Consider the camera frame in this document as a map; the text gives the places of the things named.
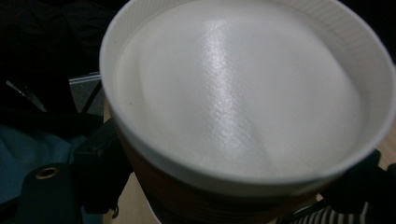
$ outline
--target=metal grommet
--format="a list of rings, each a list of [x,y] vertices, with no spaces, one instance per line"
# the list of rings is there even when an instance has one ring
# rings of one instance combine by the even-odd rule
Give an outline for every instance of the metal grommet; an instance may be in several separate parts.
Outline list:
[[[48,179],[59,173],[59,168],[56,166],[47,167],[37,172],[35,178],[37,179]]]

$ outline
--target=wooden table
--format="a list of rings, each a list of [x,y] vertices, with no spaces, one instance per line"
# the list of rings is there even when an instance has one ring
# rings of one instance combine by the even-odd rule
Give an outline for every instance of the wooden table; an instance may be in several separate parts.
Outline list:
[[[108,106],[105,103],[105,119],[109,118]],[[380,167],[386,169],[389,164],[396,162],[396,123],[393,125],[389,135],[378,147],[382,153]],[[157,224],[152,215],[143,190],[140,188],[136,176],[129,177],[123,193],[119,200],[120,214],[111,220],[111,215],[104,215],[105,224]]]

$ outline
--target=blue fabric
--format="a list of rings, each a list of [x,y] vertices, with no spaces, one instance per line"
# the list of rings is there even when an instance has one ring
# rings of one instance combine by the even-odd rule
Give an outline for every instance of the blue fabric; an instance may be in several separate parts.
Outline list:
[[[0,124],[0,203],[20,195],[23,179],[35,168],[73,160],[83,135],[62,139],[38,129],[21,132]]]

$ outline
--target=glossy white surface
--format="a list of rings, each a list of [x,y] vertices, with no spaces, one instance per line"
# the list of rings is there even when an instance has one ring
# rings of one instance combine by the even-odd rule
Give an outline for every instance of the glossy white surface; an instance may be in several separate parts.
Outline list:
[[[149,145],[209,173],[320,173],[350,153],[363,110],[317,29],[271,3],[171,8],[120,57],[121,110]]]

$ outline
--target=cup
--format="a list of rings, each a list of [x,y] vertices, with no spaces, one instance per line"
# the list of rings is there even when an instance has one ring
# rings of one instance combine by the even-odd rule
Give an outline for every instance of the cup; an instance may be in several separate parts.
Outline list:
[[[395,113],[388,54],[337,1],[132,0],[100,71],[161,223],[270,221],[368,156]]]

